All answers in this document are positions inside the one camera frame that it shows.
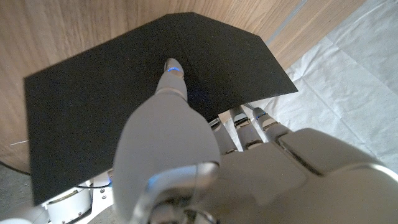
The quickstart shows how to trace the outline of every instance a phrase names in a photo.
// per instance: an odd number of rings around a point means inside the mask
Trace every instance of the white robotic hand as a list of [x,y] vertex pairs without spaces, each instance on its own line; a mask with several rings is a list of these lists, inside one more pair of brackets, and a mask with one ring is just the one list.
[[216,179],[219,163],[210,126],[187,103],[183,69],[168,59],[155,95],[133,112],[119,140],[113,180],[119,216],[147,224],[171,203],[191,203]]
[[126,223],[395,223],[398,175],[313,129],[296,132],[260,108],[230,112],[226,128],[187,104],[170,59],[154,96],[129,118],[114,159],[116,209]]

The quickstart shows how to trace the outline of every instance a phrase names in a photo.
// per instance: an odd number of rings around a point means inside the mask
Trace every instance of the cable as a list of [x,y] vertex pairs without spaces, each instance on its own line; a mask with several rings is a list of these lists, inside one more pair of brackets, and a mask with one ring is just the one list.
[[99,187],[86,187],[86,186],[76,186],[76,187],[81,188],[81,189],[102,189],[102,188],[110,187],[110,186],[111,186],[111,184],[107,184],[107,185],[99,186]]

